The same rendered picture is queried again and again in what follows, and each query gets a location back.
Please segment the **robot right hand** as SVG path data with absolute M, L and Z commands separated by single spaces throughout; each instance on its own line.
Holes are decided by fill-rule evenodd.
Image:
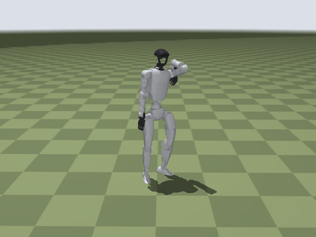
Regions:
M 144 126 L 145 126 L 145 113 L 143 113 L 143 118 L 139 117 L 139 121 L 138 121 L 138 129 L 140 130 L 144 130 Z

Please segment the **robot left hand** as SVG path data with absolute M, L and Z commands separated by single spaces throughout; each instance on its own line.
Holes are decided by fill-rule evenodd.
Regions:
M 174 67 L 174 70 L 177 69 L 176 67 Z M 171 78 L 169 82 L 171 82 L 171 85 L 175 85 L 178 81 L 178 77 L 175 76 L 174 78 Z

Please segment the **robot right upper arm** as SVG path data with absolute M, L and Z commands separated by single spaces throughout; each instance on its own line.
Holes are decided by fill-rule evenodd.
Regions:
M 148 86 L 148 80 L 152 75 L 152 70 L 143 70 L 141 72 L 141 84 L 140 84 L 140 92 L 143 92 L 143 98 L 147 98 L 149 96 L 148 92 L 146 91 Z

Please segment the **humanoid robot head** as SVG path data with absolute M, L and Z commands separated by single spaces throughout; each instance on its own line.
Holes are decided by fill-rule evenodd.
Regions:
M 164 49 L 158 49 L 158 50 L 155 51 L 154 55 L 158 57 L 158 63 L 157 63 L 157 65 L 154 68 L 159 67 L 158 70 L 164 71 L 163 66 L 165 66 L 166 63 L 167 63 L 167 60 L 168 60 L 168 57 L 169 57 L 169 53 L 166 50 L 164 50 Z M 160 59 L 162 59 L 162 58 L 166 58 L 165 63 L 161 63 L 160 62 Z

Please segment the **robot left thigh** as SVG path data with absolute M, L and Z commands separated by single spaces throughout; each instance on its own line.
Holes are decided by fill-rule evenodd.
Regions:
M 174 115 L 169 111 L 164 111 L 163 120 L 165 121 L 164 127 L 167 139 L 162 142 L 161 146 L 167 150 L 173 145 L 176 135 L 176 125 Z

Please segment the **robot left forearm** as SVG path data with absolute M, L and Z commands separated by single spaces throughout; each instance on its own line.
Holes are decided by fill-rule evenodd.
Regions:
M 175 59 L 170 61 L 170 69 L 171 70 L 174 70 L 174 67 L 179 69 L 179 67 L 183 66 L 183 65 L 185 65 L 185 63 L 176 61 Z

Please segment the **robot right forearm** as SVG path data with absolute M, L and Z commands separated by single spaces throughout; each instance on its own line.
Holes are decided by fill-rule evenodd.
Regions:
M 143 92 L 141 91 L 139 94 L 139 117 L 143 118 L 143 113 L 145 113 L 146 100 L 143 99 Z

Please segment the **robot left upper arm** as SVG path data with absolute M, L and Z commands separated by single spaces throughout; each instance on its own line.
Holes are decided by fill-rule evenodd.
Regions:
M 170 71 L 170 79 L 171 79 L 171 78 L 174 78 L 175 76 L 185 74 L 188 71 L 188 66 L 183 65 L 183 66 L 180 66 L 179 69 L 169 70 L 169 71 Z

